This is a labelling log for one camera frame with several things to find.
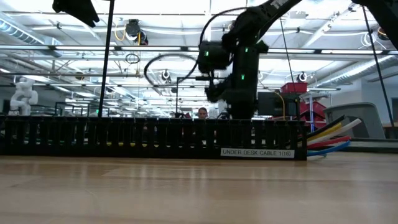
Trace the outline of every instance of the red bin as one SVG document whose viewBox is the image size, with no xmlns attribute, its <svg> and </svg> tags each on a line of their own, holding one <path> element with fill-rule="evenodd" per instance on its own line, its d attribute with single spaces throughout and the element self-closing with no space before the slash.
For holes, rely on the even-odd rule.
<svg viewBox="0 0 398 224">
<path fill-rule="evenodd" d="M 282 93 L 306 93 L 308 83 L 286 83 L 280 89 Z"/>
</svg>

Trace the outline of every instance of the wooden surface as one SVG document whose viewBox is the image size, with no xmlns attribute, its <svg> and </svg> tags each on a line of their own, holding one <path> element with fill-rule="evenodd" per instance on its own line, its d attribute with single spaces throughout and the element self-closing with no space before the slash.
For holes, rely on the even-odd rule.
<svg viewBox="0 0 398 224">
<path fill-rule="evenodd" d="M 2 224 L 398 222 L 398 156 L 307 162 L 0 157 Z"/>
<path fill-rule="evenodd" d="M 398 122 L 394 122 L 394 126 L 395 127 L 398 127 Z M 383 124 L 383 128 L 391 128 L 392 126 L 391 126 L 391 123 L 385 123 L 385 124 Z"/>
</svg>

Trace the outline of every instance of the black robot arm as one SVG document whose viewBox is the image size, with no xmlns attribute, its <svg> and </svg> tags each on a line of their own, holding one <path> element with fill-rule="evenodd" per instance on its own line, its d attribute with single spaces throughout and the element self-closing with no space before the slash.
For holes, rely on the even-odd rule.
<svg viewBox="0 0 398 224">
<path fill-rule="evenodd" d="M 224 70 L 233 63 L 233 72 L 223 83 L 210 86 L 205 92 L 208 100 L 225 100 L 231 107 L 228 112 L 236 119 L 250 119 L 256 110 L 257 74 L 259 54 L 267 53 L 268 46 L 259 39 L 271 25 L 301 0 L 270 0 L 259 6 L 248 7 L 224 34 L 221 42 L 201 42 L 198 68 L 209 74 Z M 397 0 L 353 0 L 367 6 L 391 42 L 398 48 Z"/>
</svg>

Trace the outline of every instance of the black pole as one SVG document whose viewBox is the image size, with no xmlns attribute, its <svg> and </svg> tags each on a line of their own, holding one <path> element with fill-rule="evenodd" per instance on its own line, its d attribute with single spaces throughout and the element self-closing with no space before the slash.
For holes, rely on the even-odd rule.
<svg viewBox="0 0 398 224">
<path fill-rule="evenodd" d="M 364 17 L 365 17 L 366 27 L 368 28 L 368 34 L 369 34 L 369 38 L 370 38 L 371 45 L 372 45 L 374 61 L 376 62 L 377 73 L 379 74 L 381 89 L 383 90 L 384 100 L 386 101 L 388 116 L 390 118 L 390 123 L 391 123 L 391 128 L 393 130 L 393 132 L 392 132 L 393 137 L 392 138 L 396 138 L 398 136 L 396 134 L 396 129 L 395 129 L 395 125 L 394 125 L 394 119 L 392 118 L 391 107 L 390 107 L 390 102 L 388 100 L 386 87 L 384 86 L 383 77 L 381 75 L 381 69 L 380 69 L 380 65 L 379 65 L 379 60 L 377 59 L 377 55 L 376 55 L 376 48 L 374 47 L 374 42 L 373 42 L 373 37 L 372 37 L 372 30 L 370 28 L 369 21 L 368 21 L 368 16 L 366 15 L 366 10 L 365 10 L 364 6 L 362 6 L 362 10 L 363 10 L 363 14 L 364 14 Z"/>
<path fill-rule="evenodd" d="M 105 83 L 106 83 L 105 80 L 106 80 L 106 72 L 108 70 L 109 46 L 111 45 L 111 35 L 112 35 L 113 10 L 114 10 L 114 0 L 110 0 L 109 15 L 108 15 L 108 30 L 106 31 L 104 69 L 102 73 L 101 96 L 99 99 L 99 108 L 98 108 L 99 118 L 102 118 L 102 107 L 104 105 Z"/>
<path fill-rule="evenodd" d="M 55 102 L 54 116 L 58 116 L 58 102 Z"/>
<path fill-rule="evenodd" d="M 178 81 L 180 81 L 180 77 L 177 77 L 177 90 L 175 92 L 175 114 L 178 113 Z"/>
</svg>

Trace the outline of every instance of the red cable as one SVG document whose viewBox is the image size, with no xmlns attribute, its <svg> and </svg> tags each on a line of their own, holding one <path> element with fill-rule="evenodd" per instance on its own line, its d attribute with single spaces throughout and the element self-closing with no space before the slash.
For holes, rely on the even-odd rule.
<svg viewBox="0 0 398 224">
<path fill-rule="evenodd" d="M 336 138 L 336 139 L 327 140 L 327 141 L 323 141 L 323 142 L 318 142 L 318 143 L 312 144 L 310 146 L 307 146 L 307 149 L 315 149 L 315 148 L 318 148 L 318 147 L 329 146 L 331 144 L 336 144 L 336 143 L 339 143 L 339 142 L 349 141 L 349 140 L 351 140 L 351 136 L 344 136 L 344 137 L 340 137 L 340 138 Z"/>
</svg>

